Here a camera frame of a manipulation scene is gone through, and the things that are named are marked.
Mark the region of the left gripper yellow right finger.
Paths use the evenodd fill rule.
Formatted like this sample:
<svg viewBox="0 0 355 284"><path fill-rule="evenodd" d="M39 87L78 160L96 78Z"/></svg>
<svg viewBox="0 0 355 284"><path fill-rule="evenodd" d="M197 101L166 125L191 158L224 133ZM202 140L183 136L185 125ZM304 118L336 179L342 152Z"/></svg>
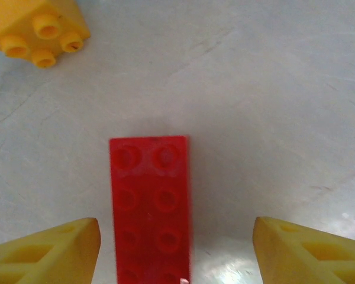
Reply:
<svg viewBox="0 0 355 284"><path fill-rule="evenodd" d="M258 217L253 246L263 283L355 283L355 240Z"/></svg>

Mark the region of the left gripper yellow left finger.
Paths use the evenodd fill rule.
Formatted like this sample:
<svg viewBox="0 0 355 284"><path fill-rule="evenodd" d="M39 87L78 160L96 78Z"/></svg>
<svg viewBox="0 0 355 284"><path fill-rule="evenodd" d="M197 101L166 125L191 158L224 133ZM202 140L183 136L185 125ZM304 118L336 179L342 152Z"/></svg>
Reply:
<svg viewBox="0 0 355 284"><path fill-rule="evenodd" d="M101 246L96 218L0 244L0 283L91 283Z"/></svg>

